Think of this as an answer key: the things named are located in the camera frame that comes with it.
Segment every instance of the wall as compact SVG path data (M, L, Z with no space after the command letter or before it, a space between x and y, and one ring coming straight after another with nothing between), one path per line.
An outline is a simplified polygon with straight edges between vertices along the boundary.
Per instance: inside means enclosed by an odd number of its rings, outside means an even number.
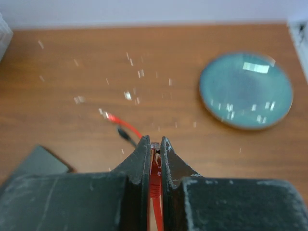
M12 28L243 23L308 18L308 0L0 0Z

